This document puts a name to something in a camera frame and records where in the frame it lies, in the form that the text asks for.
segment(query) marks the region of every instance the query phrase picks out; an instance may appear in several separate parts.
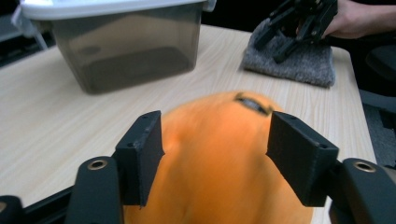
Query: folded towel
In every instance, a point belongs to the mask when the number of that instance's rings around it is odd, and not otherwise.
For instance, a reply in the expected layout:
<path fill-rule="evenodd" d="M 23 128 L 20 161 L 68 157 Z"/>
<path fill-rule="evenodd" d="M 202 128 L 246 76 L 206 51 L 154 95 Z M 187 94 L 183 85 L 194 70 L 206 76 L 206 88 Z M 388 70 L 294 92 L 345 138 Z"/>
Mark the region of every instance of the folded towel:
<path fill-rule="evenodd" d="M 253 31 L 247 45 L 242 65 L 245 69 L 273 77 L 309 83 L 329 88 L 334 84 L 332 48 L 327 45 L 302 44 L 283 62 L 276 63 L 273 54 L 291 37 L 276 35 L 264 48 L 257 50 L 254 44 L 269 19 L 261 22 Z"/>

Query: white lid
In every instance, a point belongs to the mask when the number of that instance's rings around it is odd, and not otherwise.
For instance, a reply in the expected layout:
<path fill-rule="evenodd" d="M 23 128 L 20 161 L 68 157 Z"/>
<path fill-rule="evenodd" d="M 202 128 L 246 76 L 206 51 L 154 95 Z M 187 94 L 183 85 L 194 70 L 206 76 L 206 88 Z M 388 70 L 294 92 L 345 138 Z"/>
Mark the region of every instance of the white lid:
<path fill-rule="evenodd" d="M 205 1 L 207 0 L 21 0 L 21 9 L 29 19 L 52 21 Z"/>

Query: robotic arm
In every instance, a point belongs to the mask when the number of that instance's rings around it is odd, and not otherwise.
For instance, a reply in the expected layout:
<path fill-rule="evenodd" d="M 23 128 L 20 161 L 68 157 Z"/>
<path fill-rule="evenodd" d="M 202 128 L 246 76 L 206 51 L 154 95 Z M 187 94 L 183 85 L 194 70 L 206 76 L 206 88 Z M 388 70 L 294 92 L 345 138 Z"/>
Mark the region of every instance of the robotic arm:
<path fill-rule="evenodd" d="M 299 45 L 317 44 L 336 14 L 337 0 L 286 0 L 270 14 L 269 26 L 259 36 L 255 48 L 262 49 L 285 26 L 304 21 L 297 36 L 275 53 L 274 60 L 282 63 Z"/>

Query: storage box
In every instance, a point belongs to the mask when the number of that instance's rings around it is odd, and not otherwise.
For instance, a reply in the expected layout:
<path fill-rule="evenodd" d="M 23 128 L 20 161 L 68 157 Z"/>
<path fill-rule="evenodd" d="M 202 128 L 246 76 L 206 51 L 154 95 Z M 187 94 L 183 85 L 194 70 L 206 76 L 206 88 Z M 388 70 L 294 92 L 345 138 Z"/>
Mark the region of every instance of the storage box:
<path fill-rule="evenodd" d="M 191 71 L 203 5 L 203 0 L 25 0 L 21 10 L 52 31 L 80 87 L 101 93 Z"/>

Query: wooden table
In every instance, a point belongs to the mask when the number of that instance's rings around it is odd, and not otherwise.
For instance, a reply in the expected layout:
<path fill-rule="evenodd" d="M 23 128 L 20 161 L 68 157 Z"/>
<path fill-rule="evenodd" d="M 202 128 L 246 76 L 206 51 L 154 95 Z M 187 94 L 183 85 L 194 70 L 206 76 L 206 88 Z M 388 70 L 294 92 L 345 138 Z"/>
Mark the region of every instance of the wooden table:
<path fill-rule="evenodd" d="M 57 48 L 0 70 L 0 195 L 29 205 L 74 184 L 77 168 L 115 145 L 147 112 L 209 93 L 266 94 L 340 147 L 339 160 L 375 161 L 349 55 L 333 49 L 330 89 L 244 71 L 250 33 L 202 26 L 193 71 L 101 95 L 84 93 Z M 330 223 L 326 209 L 312 223 Z"/>

